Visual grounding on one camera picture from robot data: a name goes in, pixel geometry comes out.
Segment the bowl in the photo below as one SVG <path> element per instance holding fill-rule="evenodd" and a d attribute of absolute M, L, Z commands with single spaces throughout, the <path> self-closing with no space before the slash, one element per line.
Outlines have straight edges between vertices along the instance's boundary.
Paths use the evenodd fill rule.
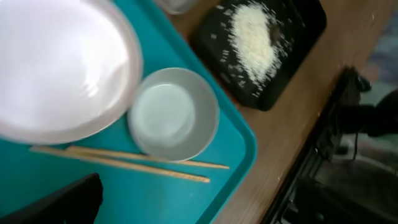
<path fill-rule="evenodd" d="M 60 144 L 90 136 L 131 106 L 138 38 L 108 0 L 0 1 L 0 136 Z"/>
<path fill-rule="evenodd" d="M 198 0 L 156 0 L 171 15 L 186 13 Z"/>
<path fill-rule="evenodd" d="M 142 151 L 184 161 L 213 140 L 219 113 L 217 98 L 201 76 L 184 68 L 165 68 L 142 82 L 127 118 Z"/>

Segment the wooden chopstick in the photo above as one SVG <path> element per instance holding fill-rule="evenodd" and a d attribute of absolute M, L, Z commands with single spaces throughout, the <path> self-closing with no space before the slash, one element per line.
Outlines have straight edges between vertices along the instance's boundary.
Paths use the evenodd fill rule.
<path fill-rule="evenodd" d="M 92 148 L 81 147 L 81 146 L 70 146 L 66 150 L 71 151 L 71 152 L 89 153 L 89 154 L 94 154 L 94 155 L 109 156 L 109 157 L 123 158 L 123 159 L 139 159 L 139 160 L 143 160 L 143 161 L 153 161 L 153 162 L 170 162 L 173 164 L 181 164 L 181 165 L 187 165 L 187 166 L 229 169 L 228 166 L 219 165 L 219 164 L 211 164 L 211 163 L 207 163 L 207 162 L 198 162 L 198 161 L 171 162 L 171 161 L 166 161 L 166 160 L 158 159 L 158 158 L 143 155 L 143 154 L 109 151 L 109 150 L 104 150 L 104 149 L 92 149 Z"/>
<path fill-rule="evenodd" d="M 64 150 L 54 149 L 54 148 L 47 147 L 47 146 L 32 146 L 30 148 L 30 151 L 46 153 L 46 154 L 51 154 L 51 155 L 66 157 L 66 158 L 72 158 L 72 159 L 81 159 L 84 161 L 96 162 L 99 164 L 106 164 L 109 166 L 120 167 L 120 168 L 125 168 L 125 169 L 138 170 L 138 171 L 142 171 L 142 172 L 148 172 L 151 174 L 166 175 L 169 177 L 176 177 L 176 178 L 180 178 L 180 179 L 194 180 L 194 181 L 204 182 L 204 183 L 210 182 L 210 179 L 207 177 L 185 174 L 182 172 L 175 172 L 172 170 L 165 170 L 165 169 L 160 169 L 160 168 L 145 166 L 145 165 L 140 165 L 140 164 L 133 164 L 130 162 L 117 161 L 114 159 L 106 159 L 106 158 L 102 158 L 102 157 L 91 156 L 89 154 L 80 154 L 80 153 L 71 152 L 71 151 L 64 151 Z"/>

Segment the teal tray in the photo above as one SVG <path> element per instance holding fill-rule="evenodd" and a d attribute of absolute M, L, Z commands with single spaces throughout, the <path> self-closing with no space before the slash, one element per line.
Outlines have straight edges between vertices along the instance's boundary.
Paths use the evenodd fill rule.
<path fill-rule="evenodd" d="M 115 3 L 141 42 L 144 76 L 162 68 L 183 67 L 199 73 L 214 89 L 220 125 L 213 142 L 195 160 L 224 164 L 230 170 L 134 161 L 204 175 L 211 179 L 205 184 L 32 153 L 27 145 L 0 140 L 0 216 L 97 172 L 104 201 L 95 223 L 211 223 L 253 165 L 257 150 L 253 132 L 163 12 L 151 0 Z M 129 135 L 126 116 L 73 145 L 139 152 Z"/>

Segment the small white bowl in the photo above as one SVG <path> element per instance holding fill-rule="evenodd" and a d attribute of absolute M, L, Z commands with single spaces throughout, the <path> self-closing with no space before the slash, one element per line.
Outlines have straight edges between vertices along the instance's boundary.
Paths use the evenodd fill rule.
<path fill-rule="evenodd" d="M 213 140 L 219 113 L 217 98 L 201 76 L 184 68 L 165 68 L 142 82 L 127 117 L 145 153 L 184 161 Z"/>

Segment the plate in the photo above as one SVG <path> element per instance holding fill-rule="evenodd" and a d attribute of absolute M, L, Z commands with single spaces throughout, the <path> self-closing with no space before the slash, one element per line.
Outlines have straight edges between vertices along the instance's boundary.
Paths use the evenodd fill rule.
<path fill-rule="evenodd" d="M 0 1 L 0 135 L 32 144 L 90 136 L 131 105 L 142 55 L 110 1 Z"/>

